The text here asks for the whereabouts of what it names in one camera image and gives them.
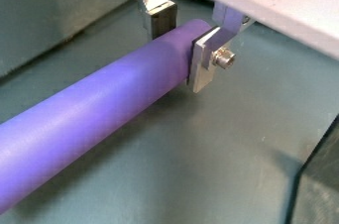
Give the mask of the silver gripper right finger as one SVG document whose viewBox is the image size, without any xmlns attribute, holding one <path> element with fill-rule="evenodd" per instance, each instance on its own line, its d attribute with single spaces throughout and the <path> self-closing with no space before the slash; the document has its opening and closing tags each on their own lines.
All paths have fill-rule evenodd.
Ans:
<svg viewBox="0 0 339 224">
<path fill-rule="evenodd" d="M 251 18 L 240 11 L 216 2 L 212 19 L 218 24 L 194 42 L 188 86 L 198 93 L 214 80 L 219 66 L 227 69 L 235 62 L 230 42 L 251 25 Z"/>
</svg>

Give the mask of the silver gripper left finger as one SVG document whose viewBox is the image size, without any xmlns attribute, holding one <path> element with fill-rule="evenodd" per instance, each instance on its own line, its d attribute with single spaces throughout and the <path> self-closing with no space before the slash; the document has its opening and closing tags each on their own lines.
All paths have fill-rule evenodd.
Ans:
<svg viewBox="0 0 339 224">
<path fill-rule="evenodd" d="M 176 28 L 178 5 L 171 0 L 138 0 L 151 40 Z"/>
</svg>

